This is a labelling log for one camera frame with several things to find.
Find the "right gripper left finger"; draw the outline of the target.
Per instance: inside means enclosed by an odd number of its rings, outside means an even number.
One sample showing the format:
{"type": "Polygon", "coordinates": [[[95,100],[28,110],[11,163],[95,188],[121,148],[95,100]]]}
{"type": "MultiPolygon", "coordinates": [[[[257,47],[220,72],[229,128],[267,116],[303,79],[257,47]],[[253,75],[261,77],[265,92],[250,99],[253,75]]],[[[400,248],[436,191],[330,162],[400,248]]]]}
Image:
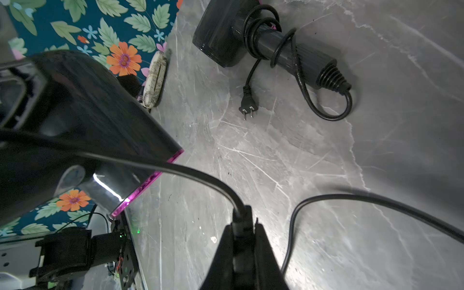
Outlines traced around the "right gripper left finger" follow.
{"type": "Polygon", "coordinates": [[[233,289],[234,237],[232,226],[227,225],[222,233],[218,248],[201,290],[233,289]]]}

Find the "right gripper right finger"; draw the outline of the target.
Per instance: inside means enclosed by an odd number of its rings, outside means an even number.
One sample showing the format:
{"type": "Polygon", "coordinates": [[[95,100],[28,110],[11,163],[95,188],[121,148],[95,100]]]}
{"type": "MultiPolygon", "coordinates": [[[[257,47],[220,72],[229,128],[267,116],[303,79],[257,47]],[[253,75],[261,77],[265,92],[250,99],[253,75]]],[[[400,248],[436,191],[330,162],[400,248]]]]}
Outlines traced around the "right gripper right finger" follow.
{"type": "Polygon", "coordinates": [[[255,278],[256,290],[289,290],[275,259],[264,226],[255,223],[255,278]]]}

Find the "dark grey hair dryer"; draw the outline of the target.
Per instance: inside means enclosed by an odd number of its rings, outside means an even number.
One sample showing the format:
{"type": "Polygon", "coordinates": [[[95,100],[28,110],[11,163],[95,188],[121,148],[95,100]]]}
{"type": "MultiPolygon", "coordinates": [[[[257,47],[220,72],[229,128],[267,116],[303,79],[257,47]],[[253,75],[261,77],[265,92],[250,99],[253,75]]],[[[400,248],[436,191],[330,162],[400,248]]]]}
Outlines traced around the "dark grey hair dryer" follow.
{"type": "Polygon", "coordinates": [[[339,94],[351,85],[332,56],[305,43],[295,31],[282,32],[277,10],[258,1],[210,1],[193,35],[193,44],[221,67],[238,63],[245,53],[281,66],[295,76],[298,59],[304,82],[339,94]]]}
{"type": "MultiPolygon", "coordinates": [[[[25,59],[38,67],[47,86],[22,127],[2,129],[143,161],[173,163],[182,154],[181,146],[136,101],[137,81],[120,82],[98,61],[76,51],[49,51],[25,59]]],[[[115,218],[159,176],[156,170],[2,139],[1,223],[73,189],[115,218]]]]}

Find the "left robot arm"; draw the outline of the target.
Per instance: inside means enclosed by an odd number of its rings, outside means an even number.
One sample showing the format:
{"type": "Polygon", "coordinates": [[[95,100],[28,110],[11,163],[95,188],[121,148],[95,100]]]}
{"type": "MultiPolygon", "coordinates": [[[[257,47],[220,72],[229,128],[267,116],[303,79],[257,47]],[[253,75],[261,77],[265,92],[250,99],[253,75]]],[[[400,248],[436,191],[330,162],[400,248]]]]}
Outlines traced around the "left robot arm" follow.
{"type": "Polygon", "coordinates": [[[22,127],[47,86],[31,60],[15,58],[8,42],[16,36],[6,9],[1,7],[1,128],[22,127]]]}

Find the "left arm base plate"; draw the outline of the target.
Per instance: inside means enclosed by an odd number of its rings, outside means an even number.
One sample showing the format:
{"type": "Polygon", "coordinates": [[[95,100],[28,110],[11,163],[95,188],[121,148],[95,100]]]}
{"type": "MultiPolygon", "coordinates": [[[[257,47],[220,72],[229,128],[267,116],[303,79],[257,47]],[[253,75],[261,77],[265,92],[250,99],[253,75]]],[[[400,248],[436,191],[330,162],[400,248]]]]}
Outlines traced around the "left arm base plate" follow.
{"type": "Polygon", "coordinates": [[[113,273],[123,290],[135,282],[138,262],[131,238],[123,231],[93,236],[91,230],[66,228],[35,243],[38,266],[30,277],[39,282],[67,282],[84,276],[92,267],[114,264],[113,273]]]}

